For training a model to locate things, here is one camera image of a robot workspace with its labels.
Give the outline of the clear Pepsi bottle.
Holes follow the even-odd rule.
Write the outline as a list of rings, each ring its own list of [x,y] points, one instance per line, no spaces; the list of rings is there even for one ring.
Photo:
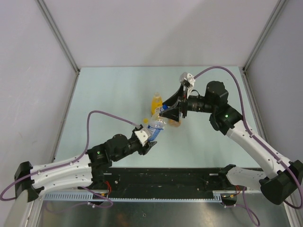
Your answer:
[[[155,113],[149,120],[148,124],[148,130],[151,134],[151,136],[148,138],[148,141],[154,141],[156,140],[158,134],[164,130],[164,127],[166,126],[168,119],[165,117],[161,117],[160,113],[164,110],[168,109],[167,105],[163,105],[162,107],[158,107],[155,110]]]

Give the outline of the orange Pocari Sweat bottle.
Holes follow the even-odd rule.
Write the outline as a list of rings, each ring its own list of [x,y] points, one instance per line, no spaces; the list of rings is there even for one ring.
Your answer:
[[[169,119],[168,123],[172,127],[179,127],[181,125],[181,121],[175,121],[175,120],[172,120],[172,119]]]

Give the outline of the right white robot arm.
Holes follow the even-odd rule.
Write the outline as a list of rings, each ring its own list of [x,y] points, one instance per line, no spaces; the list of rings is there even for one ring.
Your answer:
[[[241,146],[261,167],[261,171],[228,165],[219,172],[218,184],[224,190],[234,185],[246,186],[262,192],[266,199],[280,205],[296,189],[303,179],[303,164],[292,162],[266,143],[246,122],[244,114],[228,104],[228,91],[222,82],[207,84],[204,96],[187,95],[179,90],[165,101],[169,107],[161,117],[179,121],[189,111],[209,113],[209,122],[214,130],[220,131]]]

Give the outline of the yellow juice bottle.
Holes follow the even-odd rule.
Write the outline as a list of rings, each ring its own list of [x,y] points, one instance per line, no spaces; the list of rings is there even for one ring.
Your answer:
[[[159,92],[155,92],[151,101],[151,114],[154,115],[156,110],[162,106],[162,97]]]

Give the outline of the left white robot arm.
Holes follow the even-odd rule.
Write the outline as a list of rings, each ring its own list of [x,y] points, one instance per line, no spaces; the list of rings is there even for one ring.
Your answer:
[[[84,154],[57,163],[31,165],[23,162],[19,165],[15,177],[15,196],[27,191],[28,202],[57,190],[72,187],[101,188],[105,183],[104,172],[117,162],[134,152],[146,155],[156,144],[147,135],[131,138],[117,134],[103,144],[96,145]]]

